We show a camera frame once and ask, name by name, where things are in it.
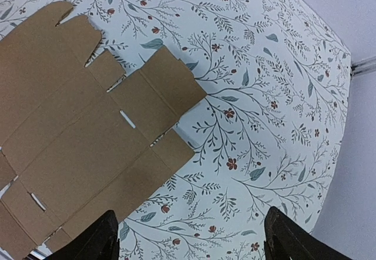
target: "brown cardboard panel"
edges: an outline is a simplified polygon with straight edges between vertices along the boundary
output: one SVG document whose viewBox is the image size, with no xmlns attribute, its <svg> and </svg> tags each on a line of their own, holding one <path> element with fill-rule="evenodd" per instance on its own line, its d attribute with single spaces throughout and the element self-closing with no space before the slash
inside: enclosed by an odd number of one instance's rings
<svg viewBox="0 0 376 260">
<path fill-rule="evenodd" d="M 9 165 L 9 162 L 5 158 L 3 152 L 0 151 L 0 189 L 3 189 L 15 177 L 16 173 L 14 172 L 13 168 Z"/>
<path fill-rule="evenodd" d="M 146 146 L 105 94 L 41 152 L 20 179 L 64 222 Z"/>
<path fill-rule="evenodd" d="M 182 168 L 193 156 L 194 151 L 173 130 L 169 130 L 152 147 L 152 150 L 163 160 L 173 173 Z"/>
<path fill-rule="evenodd" d="M 102 95 L 97 81 L 82 69 L 39 105 L 3 145 L 3 152 L 16 172 L 23 172 L 74 117 Z"/>
<path fill-rule="evenodd" d="M 71 238 L 75 238 L 108 209 L 115 211 L 119 222 L 124 220 L 172 174 L 162 160 L 148 148 L 131 167 L 124 170 L 77 212 L 63 226 L 64 230 Z"/>
<path fill-rule="evenodd" d="M 0 82 L 0 126 L 7 127 L 0 130 L 0 144 L 43 100 L 83 67 L 87 61 L 83 60 L 83 56 L 90 56 L 100 41 L 100 32 L 92 28 L 79 38 L 87 46 L 76 48 L 69 37 L 64 36 L 69 32 L 63 29 L 70 24 L 54 25 L 71 6 L 57 2 L 48 7 L 52 11 L 44 7 L 0 43 L 0 67 L 4 72 Z M 79 20 L 76 23 L 84 29 L 90 26 L 87 20 Z M 85 53 L 79 53 L 79 49 L 85 49 Z"/>
<path fill-rule="evenodd" d="M 33 240 L 17 224 L 12 215 L 0 202 L 0 247 L 14 260 L 21 260 L 35 247 Z"/>
<path fill-rule="evenodd" d="M 121 109 L 151 144 L 178 121 L 178 117 L 137 70 L 110 92 Z"/>
<path fill-rule="evenodd" d="M 188 67 L 165 46 L 145 63 L 142 73 L 179 117 L 206 96 Z"/>
<path fill-rule="evenodd" d="M 25 232 L 36 244 L 41 244 L 59 225 L 54 224 L 48 218 L 19 179 L 5 192 L 1 200 L 7 209 L 17 217 Z"/>
<path fill-rule="evenodd" d="M 102 38 L 86 15 L 75 16 L 56 28 L 80 63 L 86 63 Z"/>
<path fill-rule="evenodd" d="M 52 253 L 63 248 L 70 243 L 72 238 L 61 228 L 57 230 L 46 242 L 46 246 L 52 251 Z"/>
<path fill-rule="evenodd" d="M 105 90 L 110 88 L 125 73 L 120 63 L 108 50 L 101 53 L 88 69 Z"/>
</svg>

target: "cardboard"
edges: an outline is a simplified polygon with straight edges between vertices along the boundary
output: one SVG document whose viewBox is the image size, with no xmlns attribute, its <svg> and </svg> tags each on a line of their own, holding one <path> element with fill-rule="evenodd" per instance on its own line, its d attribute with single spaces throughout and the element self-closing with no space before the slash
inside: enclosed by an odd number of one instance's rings
<svg viewBox="0 0 376 260">
<path fill-rule="evenodd" d="M 86 16 L 59 24 L 71 9 L 52 3 L 0 41 L 0 186 L 19 176 L 0 246 L 15 259 L 108 209 L 123 220 L 194 154 L 170 130 L 206 95 L 191 71 L 162 47 L 107 93 L 124 70 L 108 51 L 85 67 L 101 35 Z"/>
</svg>

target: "red flower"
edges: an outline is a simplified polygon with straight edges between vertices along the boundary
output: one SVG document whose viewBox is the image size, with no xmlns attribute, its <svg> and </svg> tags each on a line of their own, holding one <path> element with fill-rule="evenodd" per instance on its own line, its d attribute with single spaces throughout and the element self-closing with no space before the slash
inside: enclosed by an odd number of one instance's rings
<svg viewBox="0 0 376 260">
<path fill-rule="evenodd" d="M 220 45 L 217 45 L 217 44 L 212 44 L 212 46 L 211 46 L 211 49 L 213 50 L 213 51 L 215 51 L 215 52 L 218 52 L 218 50 L 221 48 L 221 46 Z"/>
<path fill-rule="evenodd" d="M 232 108 L 229 108 L 229 110 L 225 110 L 223 113 L 227 116 L 227 118 L 233 118 L 235 115 L 235 112 Z"/>
<path fill-rule="evenodd" d="M 154 28 L 152 29 L 152 32 L 154 34 L 157 34 L 159 32 L 159 28 L 154 26 Z"/>
<path fill-rule="evenodd" d="M 176 238 L 172 241 L 173 245 L 179 245 L 180 244 L 180 239 Z"/>
<path fill-rule="evenodd" d="M 163 213 L 168 213 L 170 211 L 170 208 L 165 204 L 160 208 Z"/>
<path fill-rule="evenodd" d="M 277 109 L 278 108 L 278 105 L 277 105 L 276 101 L 271 102 L 271 107 L 273 109 Z"/>
<path fill-rule="evenodd" d="M 251 251 L 257 251 L 259 250 L 260 245 L 258 242 L 256 242 L 254 244 L 251 244 L 251 247 L 252 247 Z"/>
<path fill-rule="evenodd" d="M 236 165 L 236 158 L 232 159 L 232 158 L 229 158 L 229 162 L 227 162 L 226 164 L 229 168 L 229 170 L 236 170 L 237 169 L 237 165 Z"/>
<path fill-rule="evenodd" d="M 216 226 L 210 226 L 209 232 L 215 232 L 216 231 Z"/>
</svg>

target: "leaf pattern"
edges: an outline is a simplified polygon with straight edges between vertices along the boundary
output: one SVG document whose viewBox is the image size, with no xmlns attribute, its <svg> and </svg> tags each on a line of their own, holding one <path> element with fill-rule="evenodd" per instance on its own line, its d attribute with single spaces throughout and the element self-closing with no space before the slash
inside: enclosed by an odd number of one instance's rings
<svg viewBox="0 0 376 260">
<path fill-rule="evenodd" d="M 52 1 L 0 0 L 0 38 Z M 129 75 L 166 45 L 207 92 L 174 126 L 196 155 L 120 223 L 121 259 L 264 259 L 272 205 L 312 230 L 351 58 L 302 0 L 64 1 L 103 33 L 90 61 L 108 49 Z"/>
</svg>

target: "cardboard flap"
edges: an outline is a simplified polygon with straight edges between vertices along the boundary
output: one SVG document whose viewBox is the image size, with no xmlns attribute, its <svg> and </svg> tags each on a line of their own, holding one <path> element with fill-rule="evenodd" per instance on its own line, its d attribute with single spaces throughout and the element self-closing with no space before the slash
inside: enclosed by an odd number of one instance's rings
<svg viewBox="0 0 376 260">
<path fill-rule="evenodd" d="M 0 190 L 8 185 L 15 177 L 16 173 L 0 150 Z"/>
<path fill-rule="evenodd" d="M 110 95 L 151 144 L 179 119 L 139 70 L 127 77 Z"/>
<path fill-rule="evenodd" d="M 59 225 L 51 221 L 19 179 L 5 192 L 1 200 L 36 244 L 43 243 Z"/>
<path fill-rule="evenodd" d="M 178 117 L 206 96 L 189 68 L 181 60 L 177 60 L 165 46 L 154 53 L 141 70 Z"/>
<path fill-rule="evenodd" d="M 17 224 L 9 211 L 0 202 L 0 244 L 13 259 L 23 259 L 35 247 L 35 243 Z"/>
<path fill-rule="evenodd" d="M 60 228 L 53 235 L 51 235 L 51 237 L 45 242 L 45 244 L 49 248 L 49 250 L 54 253 L 63 248 L 71 241 L 72 238 L 70 238 L 69 235 L 62 228 Z"/>
<path fill-rule="evenodd" d="M 173 130 L 169 130 L 152 150 L 175 173 L 182 168 L 193 156 L 194 151 Z"/>
<path fill-rule="evenodd" d="M 172 174 L 163 161 L 147 149 L 131 167 L 78 211 L 63 229 L 75 238 L 109 209 L 114 210 L 119 222 L 124 220 Z"/>
<path fill-rule="evenodd" d="M 108 50 L 101 53 L 87 69 L 106 90 L 125 74 L 120 63 Z"/>
<path fill-rule="evenodd" d="M 82 66 L 88 61 L 102 38 L 101 32 L 92 27 L 86 15 L 75 16 L 58 25 L 56 31 L 63 36 Z"/>
<path fill-rule="evenodd" d="M 81 69 L 76 77 L 50 95 L 13 132 L 3 152 L 17 174 L 23 172 L 50 142 L 104 94 L 93 76 Z"/>
</svg>

